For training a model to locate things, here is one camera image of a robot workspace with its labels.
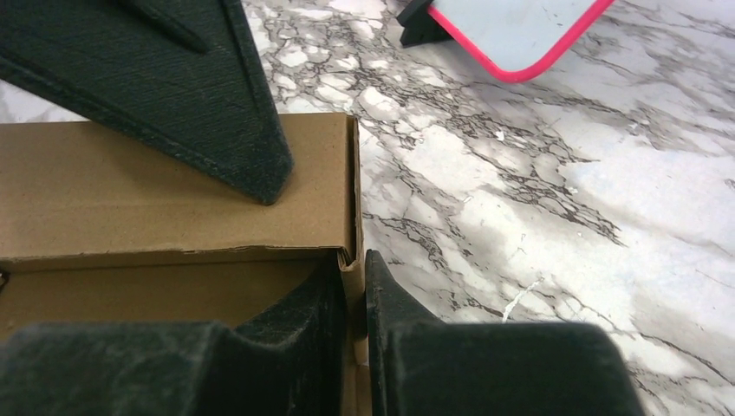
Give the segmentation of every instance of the white marble table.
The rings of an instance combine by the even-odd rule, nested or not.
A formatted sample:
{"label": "white marble table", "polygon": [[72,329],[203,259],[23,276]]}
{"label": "white marble table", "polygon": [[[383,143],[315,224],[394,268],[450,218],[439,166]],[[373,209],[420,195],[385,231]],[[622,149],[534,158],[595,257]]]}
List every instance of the white marble table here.
{"label": "white marble table", "polygon": [[602,326],[651,414],[735,413],[735,2],[619,1],[520,85],[402,49],[404,4],[246,6],[281,111],[361,118],[366,246],[447,321]]}

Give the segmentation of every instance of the marble countertop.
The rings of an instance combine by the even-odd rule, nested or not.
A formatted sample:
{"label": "marble countertop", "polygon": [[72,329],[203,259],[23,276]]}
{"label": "marble countertop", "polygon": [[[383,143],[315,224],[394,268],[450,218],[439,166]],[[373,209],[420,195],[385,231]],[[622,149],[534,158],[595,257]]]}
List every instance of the marble countertop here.
{"label": "marble countertop", "polygon": [[404,4],[245,7],[280,111],[360,117],[366,246],[446,321],[603,327],[651,414],[735,413],[735,3],[618,1],[513,85],[402,49]]}

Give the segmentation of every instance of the cardboard box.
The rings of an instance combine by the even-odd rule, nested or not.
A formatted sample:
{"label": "cardboard box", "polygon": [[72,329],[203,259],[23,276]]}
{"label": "cardboard box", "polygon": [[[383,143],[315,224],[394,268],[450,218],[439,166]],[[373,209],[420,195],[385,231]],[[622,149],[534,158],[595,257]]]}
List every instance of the cardboard box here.
{"label": "cardboard box", "polygon": [[[345,114],[281,121],[296,167],[272,206],[93,122],[0,125],[0,270],[10,276],[0,340],[32,322],[236,326],[332,250],[349,332],[364,333],[356,123]],[[365,342],[348,344],[344,414],[365,414],[367,369],[356,366]]]}

